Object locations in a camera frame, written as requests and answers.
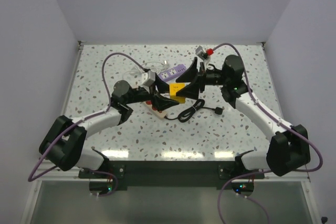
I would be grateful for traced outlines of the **yellow cube socket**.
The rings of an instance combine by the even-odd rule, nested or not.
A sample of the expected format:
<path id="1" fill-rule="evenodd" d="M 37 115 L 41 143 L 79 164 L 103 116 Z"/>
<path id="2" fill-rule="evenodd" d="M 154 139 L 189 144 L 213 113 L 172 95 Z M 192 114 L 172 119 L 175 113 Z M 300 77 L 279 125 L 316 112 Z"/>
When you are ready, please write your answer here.
<path id="1" fill-rule="evenodd" d="M 184 97 L 179 97 L 177 95 L 177 92 L 182 90 L 185 87 L 184 83 L 170 83 L 170 90 L 169 90 L 169 95 L 170 99 L 177 101 L 178 103 L 185 103 L 185 98 Z"/>

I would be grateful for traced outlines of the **beige power strip red sockets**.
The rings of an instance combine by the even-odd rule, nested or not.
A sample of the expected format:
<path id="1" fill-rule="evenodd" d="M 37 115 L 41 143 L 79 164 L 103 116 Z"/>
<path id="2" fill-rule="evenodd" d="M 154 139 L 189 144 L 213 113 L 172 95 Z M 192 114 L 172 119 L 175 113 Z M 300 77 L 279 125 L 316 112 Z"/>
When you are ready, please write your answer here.
<path id="1" fill-rule="evenodd" d="M 158 111 L 157 109 L 154 109 L 151 101 L 145 101 L 145 102 L 143 102 L 143 105 L 150 111 L 151 114 L 155 115 L 160 120 L 164 120 L 165 117 L 167 116 L 167 111 L 166 110 Z"/>

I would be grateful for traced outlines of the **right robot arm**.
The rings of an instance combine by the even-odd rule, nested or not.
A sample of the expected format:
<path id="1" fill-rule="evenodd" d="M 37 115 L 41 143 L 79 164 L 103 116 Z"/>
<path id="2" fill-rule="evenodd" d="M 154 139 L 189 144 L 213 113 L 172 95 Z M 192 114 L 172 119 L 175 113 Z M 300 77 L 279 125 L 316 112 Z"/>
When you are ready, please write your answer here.
<path id="1" fill-rule="evenodd" d="M 206 86 L 220 86 L 223 99 L 263 132 L 269 141 L 268 151 L 251 150 L 237 155 L 234 165 L 237 177 L 246 178 L 252 171 L 260 169 L 283 176 L 308 164 L 311 158 L 310 147 L 306 142 L 307 130 L 302 125 L 291 125 L 265 108 L 243 80 L 244 73 L 244 63 L 237 55 L 227 56 L 221 69 L 206 69 L 195 58 L 191 66 L 177 78 L 178 83 L 186 83 L 186 86 L 176 94 L 196 100 Z"/>

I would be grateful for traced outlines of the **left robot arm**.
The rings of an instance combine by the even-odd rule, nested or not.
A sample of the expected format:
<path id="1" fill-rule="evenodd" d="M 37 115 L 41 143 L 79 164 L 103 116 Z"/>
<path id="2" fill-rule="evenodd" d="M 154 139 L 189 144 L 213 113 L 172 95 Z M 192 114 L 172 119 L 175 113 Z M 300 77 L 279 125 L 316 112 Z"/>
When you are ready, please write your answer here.
<path id="1" fill-rule="evenodd" d="M 129 104 L 150 101 L 158 111 L 178 105 L 177 101 L 164 97 L 169 90 L 170 86 L 161 80 L 154 81 L 148 88 L 133 88 L 125 80 L 118 81 L 107 108 L 81 118 L 59 116 L 42 141 L 39 152 L 63 171 L 84 168 L 97 178 L 103 178 L 108 174 L 109 160 L 98 151 L 84 149 L 85 140 L 126 122 L 133 112 Z"/>

